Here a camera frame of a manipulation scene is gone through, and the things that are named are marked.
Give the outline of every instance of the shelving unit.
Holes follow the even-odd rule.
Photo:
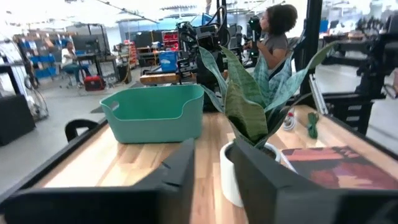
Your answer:
[[[165,49],[178,50],[178,31],[170,30],[162,32],[163,44]]]
[[[35,77],[53,78],[57,74],[56,57],[60,54],[67,39],[75,33],[34,31],[14,36],[14,41],[22,42],[22,53],[31,61]]]
[[[159,52],[157,48],[138,47],[137,53],[139,56],[139,66],[147,67],[159,64]]]

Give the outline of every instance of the plant leaf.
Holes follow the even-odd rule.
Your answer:
[[[262,138],[260,141],[256,143],[254,147],[259,148],[263,147],[265,143],[268,141],[268,139],[275,134],[279,128],[282,126],[282,123],[284,122],[284,119],[287,116],[287,113],[292,109],[293,106],[297,105],[300,103],[302,100],[306,99],[307,97],[311,96],[312,93],[307,93],[302,95],[300,98],[295,100],[290,106],[286,106],[282,108],[277,114],[273,114],[271,119],[269,119],[269,122],[267,124],[267,127],[269,128],[268,134]]]
[[[213,103],[214,107],[219,111],[224,113],[224,106],[222,104],[222,102],[218,99],[218,97],[216,96],[216,93],[209,90],[207,87],[205,87],[204,85],[200,85],[205,92],[207,93],[207,95],[209,96],[211,102]]]
[[[267,118],[262,106],[245,99],[239,85],[232,80],[225,98],[225,115],[251,142],[257,142],[268,133]]]
[[[260,54],[259,61],[253,72],[254,81],[257,82],[260,88],[263,102],[268,105],[269,99],[269,72],[268,65],[265,58]]]
[[[231,82],[234,82],[239,85],[246,99],[265,108],[266,105],[262,100],[259,85],[256,83],[254,78],[248,73],[248,71],[246,71],[246,69],[244,69],[243,65],[239,62],[238,58],[234,53],[232,53],[232,51],[225,47],[221,48],[228,59],[228,84],[230,85]]]
[[[341,41],[333,41],[332,43],[324,46],[321,50],[319,50],[312,58],[311,61],[307,65],[307,70],[315,68],[317,65],[322,63],[322,61],[328,56],[329,52],[333,50],[334,46]]]
[[[277,93],[275,94],[275,100],[269,104],[264,111],[269,111],[276,106],[279,106],[285,103],[293,94],[298,90],[301,83],[306,76],[308,69],[305,68],[296,74],[292,75],[286,82],[284,82],[280,88],[278,88]]]
[[[239,132],[238,128],[235,126],[234,123],[232,123],[230,120],[228,120],[228,121],[232,126],[232,130],[234,131],[236,138],[241,138],[241,139],[245,140],[247,143],[251,144],[252,146],[254,145],[253,142],[251,142],[246,136],[244,136],[242,133]]]
[[[203,47],[199,47],[199,52],[205,67],[216,77],[218,86],[220,87],[221,97],[223,100],[225,100],[227,84],[224,80],[224,77],[220,73],[220,70],[218,69],[216,60],[214,59],[213,55]]]
[[[284,67],[274,77],[272,77],[271,80],[269,80],[270,102],[275,100],[275,96],[278,92],[280,92],[282,85],[292,75],[292,56],[293,54],[290,54],[286,58]]]

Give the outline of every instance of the white pot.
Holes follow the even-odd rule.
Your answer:
[[[239,193],[238,183],[236,183],[234,164],[226,157],[225,152],[233,145],[233,142],[229,142],[221,148],[220,151],[220,166],[221,166],[221,189],[224,196],[238,207],[243,207],[241,200],[241,194]],[[265,146],[269,150],[275,153],[275,161],[280,162],[279,150],[266,143]]]

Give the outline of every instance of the curly hair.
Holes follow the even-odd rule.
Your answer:
[[[282,35],[296,25],[297,10],[291,4],[278,4],[267,8],[268,33]]]

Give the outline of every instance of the blue storage bin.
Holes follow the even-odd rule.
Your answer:
[[[328,32],[329,21],[322,19],[319,25],[319,33]]]
[[[38,56],[33,56],[30,58],[30,61],[32,61],[33,64],[40,62],[40,57]]]
[[[160,67],[163,72],[175,72],[177,70],[178,52],[161,52],[159,54]]]
[[[199,85],[122,90],[101,107],[120,143],[180,142],[202,130],[204,90]]]
[[[40,61],[43,63],[54,63],[55,58],[53,55],[40,56]]]
[[[55,67],[48,67],[46,68],[47,73],[49,76],[54,76],[57,74],[57,69]]]
[[[36,78],[44,78],[45,77],[45,70],[35,69],[35,76]]]

